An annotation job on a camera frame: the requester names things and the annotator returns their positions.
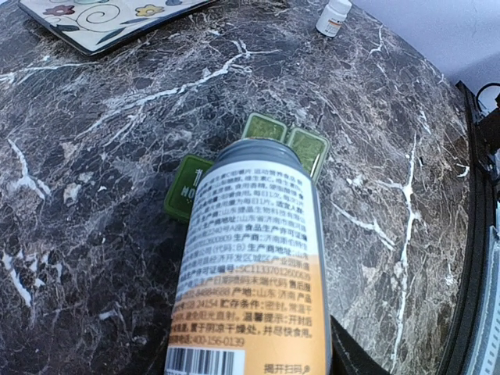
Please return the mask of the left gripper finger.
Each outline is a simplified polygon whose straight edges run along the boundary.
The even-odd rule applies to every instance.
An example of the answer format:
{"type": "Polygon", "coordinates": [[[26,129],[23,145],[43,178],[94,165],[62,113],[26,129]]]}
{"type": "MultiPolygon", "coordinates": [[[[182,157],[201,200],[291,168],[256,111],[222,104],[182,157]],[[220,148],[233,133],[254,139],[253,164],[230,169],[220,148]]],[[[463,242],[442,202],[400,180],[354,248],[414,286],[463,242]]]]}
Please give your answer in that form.
{"type": "Polygon", "coordinates": [[[333,346],[330,374],[389,375],[333,316],[330,316],[330,327],[333,346]]]}

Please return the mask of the large grey-capped pill bottle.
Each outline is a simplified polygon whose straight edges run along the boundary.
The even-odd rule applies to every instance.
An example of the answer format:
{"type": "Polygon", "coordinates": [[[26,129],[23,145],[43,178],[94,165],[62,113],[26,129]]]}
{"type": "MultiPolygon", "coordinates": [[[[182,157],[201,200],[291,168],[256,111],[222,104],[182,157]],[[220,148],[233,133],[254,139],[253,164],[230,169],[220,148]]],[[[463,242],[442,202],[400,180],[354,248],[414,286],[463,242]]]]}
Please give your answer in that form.
{"type": "Polygon", "coordinates": [[[246,149],[222,151],[197,187],[164,371],[328,374],[316,186],[303,170],[252,161],[246,149]]]}

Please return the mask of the green weekly pill organizer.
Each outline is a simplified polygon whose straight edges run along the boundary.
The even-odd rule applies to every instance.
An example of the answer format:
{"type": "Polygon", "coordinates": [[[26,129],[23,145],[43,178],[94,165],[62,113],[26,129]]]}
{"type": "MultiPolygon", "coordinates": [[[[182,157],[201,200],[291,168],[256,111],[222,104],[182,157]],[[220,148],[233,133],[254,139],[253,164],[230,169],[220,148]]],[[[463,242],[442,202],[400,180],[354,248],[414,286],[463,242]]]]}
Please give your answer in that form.
{"type": "MultiPolygon", "coordinates": [[[[266,160],[292,166],[317,182],[330,142],[300,127],[288,129],[282,122],[253,112],[247,119],[241,140],[223,150],[221,156],[229,156],[244,146],[247,149],[243,153],[252,161],[266,160]]],[[[183,158],[163,203],[169,216],[185,223],[189,221],[197,187],[213,164],[193,154],[183,158]]]]}

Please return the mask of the small white pill bottle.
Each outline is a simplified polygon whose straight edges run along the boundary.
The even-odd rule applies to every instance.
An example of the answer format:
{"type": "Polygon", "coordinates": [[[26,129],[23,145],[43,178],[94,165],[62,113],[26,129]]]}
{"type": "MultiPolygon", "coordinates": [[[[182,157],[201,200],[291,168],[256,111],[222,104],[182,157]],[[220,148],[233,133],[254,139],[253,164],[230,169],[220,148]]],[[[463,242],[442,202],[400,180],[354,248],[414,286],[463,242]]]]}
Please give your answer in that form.
{"type": "Polygon", "coordinates": [[[329,0],[316,22],[316,29],[325,36],[335,37],[351,8],[349,0],[329,0]]]}

